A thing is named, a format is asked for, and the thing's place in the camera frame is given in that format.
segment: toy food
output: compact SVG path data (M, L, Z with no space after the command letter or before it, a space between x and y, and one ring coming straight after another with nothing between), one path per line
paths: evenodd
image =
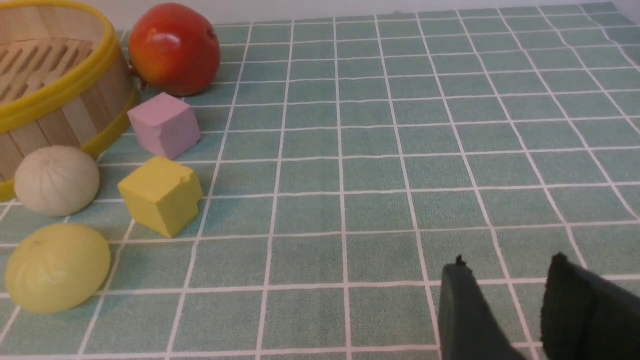
M15 173L22 205L47 217L65 217L91 204L100 188L98 165L76 147L44 147L27 155Z
M45 226L24 239L6 266L4 281L26 311L53 314L89 299L111 266L107 241L82 224Z
M182 4L164 3L132 28L129 56L142 88L148 84L172 96L190 96L215 80L220 41L204 16Z

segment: pink foam block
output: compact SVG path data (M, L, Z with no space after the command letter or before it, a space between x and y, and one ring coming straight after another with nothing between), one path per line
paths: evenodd
M166 93L129 110L129 120L140 146L173 160L200 141L193 108Z

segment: red apple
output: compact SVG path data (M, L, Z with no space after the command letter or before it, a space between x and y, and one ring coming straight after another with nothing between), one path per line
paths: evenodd
M220 69L220 41L201 14L177 3L147 11L131 30L132 74L172 96L206 89Z

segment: yellow cube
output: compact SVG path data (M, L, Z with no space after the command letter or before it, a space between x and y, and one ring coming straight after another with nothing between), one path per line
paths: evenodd
M196 217L202 187L195 171L159 156L118 184L133 219L174 238Z

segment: bamboo steamer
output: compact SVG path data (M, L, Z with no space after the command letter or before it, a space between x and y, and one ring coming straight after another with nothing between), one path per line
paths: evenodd
M68 0L0 3L0 202L33 151L53 145L94 159L130 126L138 91L110 21Z

